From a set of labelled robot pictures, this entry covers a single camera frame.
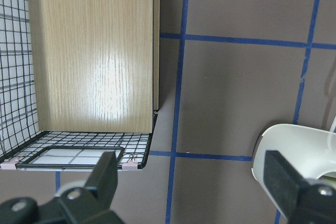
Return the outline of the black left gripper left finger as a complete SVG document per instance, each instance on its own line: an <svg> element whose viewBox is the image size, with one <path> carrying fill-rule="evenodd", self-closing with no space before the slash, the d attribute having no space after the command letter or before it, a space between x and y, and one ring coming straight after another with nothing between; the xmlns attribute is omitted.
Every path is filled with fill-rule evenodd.
<svg viewBox="0 0 336 224"><path fill-rule="evenodd" d="M110 206L117 187L115 152L104 152L89 178L59 196L61 212L66 223L117 223Z"/></svg>

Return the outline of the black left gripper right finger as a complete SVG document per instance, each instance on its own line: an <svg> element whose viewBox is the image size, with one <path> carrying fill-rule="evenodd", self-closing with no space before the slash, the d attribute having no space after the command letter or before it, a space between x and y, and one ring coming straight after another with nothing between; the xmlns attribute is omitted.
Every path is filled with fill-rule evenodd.
<svg viewBox="0 0 336 224"><path fill-rule="evenodd" d="M335 188L304 178L279 151L266 151L264 185L288 223L335 223Z"/></svg>

